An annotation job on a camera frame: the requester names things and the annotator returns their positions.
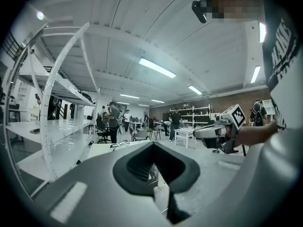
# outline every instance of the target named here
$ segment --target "white wall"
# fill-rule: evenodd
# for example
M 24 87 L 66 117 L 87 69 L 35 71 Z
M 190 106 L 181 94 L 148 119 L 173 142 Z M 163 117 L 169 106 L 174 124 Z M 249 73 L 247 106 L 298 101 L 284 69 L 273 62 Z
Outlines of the white wall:
M 130 111 L 129 114 L 132 117 L 137 117 L 138 119 L 142 118 L 142 120 L 144 120 L 144 114 L 149 115 L 149 108 L 148 107 L 127 105 L 127 109 Z

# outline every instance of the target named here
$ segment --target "table leg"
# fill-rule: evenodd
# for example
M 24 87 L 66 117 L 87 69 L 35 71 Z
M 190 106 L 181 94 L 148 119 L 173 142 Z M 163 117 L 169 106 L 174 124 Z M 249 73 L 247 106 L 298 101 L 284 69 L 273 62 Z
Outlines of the table leg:
M 185 148 L 188 148 L 188 132 L 186 133 L 186 143 L 185 143 Z

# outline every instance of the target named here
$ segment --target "fluorescent light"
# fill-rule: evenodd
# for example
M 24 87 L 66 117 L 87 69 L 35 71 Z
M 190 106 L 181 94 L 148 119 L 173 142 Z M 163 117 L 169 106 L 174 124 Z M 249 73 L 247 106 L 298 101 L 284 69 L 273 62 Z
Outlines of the fluorescent light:
M 189 86 L 188 88 L 191 89 L 191 90 L 193 90 L 195 93 L 197 93 L 197 94 L 199 94 L 199 95 L 202 94 L 202 93 L 201 93 L 197 88 L 195 88 L 194 86 Z
M 252 76 L 252 79 L 251 79 L 251 82 L 250 83 L 254 83 L 255 81 L 256 81 L 256 79 L 257 79 L 257 76 L 258 76 L 258 74 L 259 74 L 259 71 L 260 71 L 260 66 L 257 66 L 256 68 L 255 68 L 255 72 L 254 72 L 254 75 Z
M 125 94 L 120 94 L 120 96 L 127 96 L 127 97 L 139 98 L 139 97 L 137 97 L 137 96 L 130 96 L 130 95 L 125 95 Z
M 154 102 L 157 102 L 157 103 L 164 103 L 164 102 L 162 102 L 162 101 L 158 101 L 158 100 L 154 100 L 154 99 L 152 99 L 152 101 L 154 101 Z
M 260 43 L 262 43 L 265 40 L 265 35 L 266 35 L 266 27 L 264 24 L 259 23 L 259 39 Z
M 139 64 L 143 65 L 143 66 L 146 66 L 150 69 L 156 70 L 157 72 L 160 72 L 160 73 L 162 73 L 165 76 L 168 76 L 170 78 L 174 78 L 176 76 L 174 73 L 171 73 L 170 71 L 168 71 L 168 70 L 162 68 L 161 66 L 158 66 L 158 65 L 156 65 L 156 64 L 154 64 L 154 63 L 152 63 L 152 62 L 150 62 L 150 61 L 148 61 L 144 58 L 141 58 L 139 60 Z
M 37 18 L 40 19 L 40 20 L 43 20 L 43 19 L 44 19 L 44 14 L 43 14 L 43 12 L 38 11 L 38 12 L 37 12 Z

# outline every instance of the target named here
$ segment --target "wall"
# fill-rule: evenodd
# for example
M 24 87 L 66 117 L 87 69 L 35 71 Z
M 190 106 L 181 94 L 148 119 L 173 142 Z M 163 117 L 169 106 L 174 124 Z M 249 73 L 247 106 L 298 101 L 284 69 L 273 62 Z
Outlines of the wall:
M 149 108 L 140 107 L 135 105 L 127 105 L 127 109 L 130 111 L 129 114 L 132 117 L 137 117 L 138 119 L 142 118 L 144 120 L 144 114 L 149 114 Z
M 239 104 L 242 110 L 244 111 L 246 118 L 248 119 L 250 117 L 250 109 L 253 107 L 253 104 L 256 99 L 260 99 L 260 100 L 270 99 L 268 88 L 245 92 L 245 93 L 239 93 L 230 96 L 214 97 L 214 98 L 194 101 L 194 102 L 190 102 L 189 105 L 193 105 L 195 107 L 206 107 L 210 104 L 211 106 L 213 106 L 213 111 L 215 113 L 221 113 L 229 106 Z M 155 117 L 156 120 L 161 120 L 162 114 L 169 112 L 169 109 L 173 109 L 175 106 L 181 108 L 181 104 L 151 108 L 149 111 L 150 118 Z

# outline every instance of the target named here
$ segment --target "black t-shirt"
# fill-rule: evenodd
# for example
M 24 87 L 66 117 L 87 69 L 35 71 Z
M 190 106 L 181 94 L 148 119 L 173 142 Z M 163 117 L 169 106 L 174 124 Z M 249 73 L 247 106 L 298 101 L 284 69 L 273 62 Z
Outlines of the black t-shirt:
M 278 130 L 299 128 L 303 125 L 303 51 L 300 38 L 287 12 L 273 0 L 264 0 L 264 11 L 267 32 L 262 45 L 264 72 Z
M 169 116 L 171 117 L 173 124 L 179 125 L 179 121 L 181 119 L 181 115 L 179 113 L 171 112 Z
M 254 106 L 254 110 L 255 110 L 256 112 L 260 111 L 260 113 L 261 113 L 261 115 L 262 115 L 263 118 L 264 118 L 264 116 L 267 114 L 266 109 L 265 109 L 263 106 L 260 106 L 260 104 L 256 104 L 256 105 Z M 251 119 L 254 119 L 254 117 L 255 117 L 255 114 L 254 114 L 253 111 L 251 111 L 251 113 L 250 113 L 250 118 L 251 118 Z

